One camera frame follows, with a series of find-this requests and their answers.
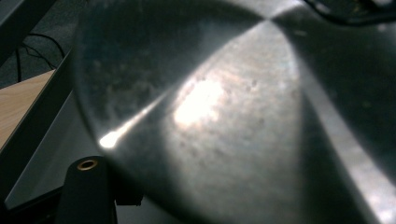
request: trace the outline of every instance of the wooden surface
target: wooden surface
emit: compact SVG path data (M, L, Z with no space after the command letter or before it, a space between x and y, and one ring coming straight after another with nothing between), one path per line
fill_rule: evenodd
M41 92L53 71L0 90L0 148Z

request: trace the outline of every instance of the black cable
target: black cable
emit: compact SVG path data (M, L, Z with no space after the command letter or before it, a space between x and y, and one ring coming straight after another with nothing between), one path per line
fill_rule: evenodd
M20 50L15 49L15 54L17 55L17 71L18 71L18 82L22 81L22 72L21 72L21 56Z
M35 57L35 58L43 59L43 60L47 63L47 65L49 66L49 69L55 69L55 68L56 68L56 66L53 65L53 64L52 64L46 57L44 57L40 52L38 52L37 49L34 49L34 48L30 47L29 45L27 45L27 44L25 44L25 43L22 43L22 46L26 49L26 53L27 53L28 55L30 55L30 56L32 56L32 57ZM34 51L37 55L32 54L32 53L29 51L29 49L32 50L32 51Z
M29 34L29 35L44 37L44 38L47 38L48 40L52 41L56 45L56 47L58 47L58 50L61 52L62 58L64 58L64 50L62 49L61 45L54 38L47 36L47 35L41 35L41 34Z

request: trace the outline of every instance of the brushed metal surface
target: brushed metal surface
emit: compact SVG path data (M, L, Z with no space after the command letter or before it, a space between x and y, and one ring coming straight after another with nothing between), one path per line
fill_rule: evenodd
M76 92L108 160L189 222L394 223L394 31L293 0L97 0Z

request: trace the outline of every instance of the black bracket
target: black bracket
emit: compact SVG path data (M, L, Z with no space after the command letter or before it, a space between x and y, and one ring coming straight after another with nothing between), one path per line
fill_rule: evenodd
M70 165L62 188L11 210L2 204L0 223L117 223L115 202L140 205L142 199L103 157L87 157Z

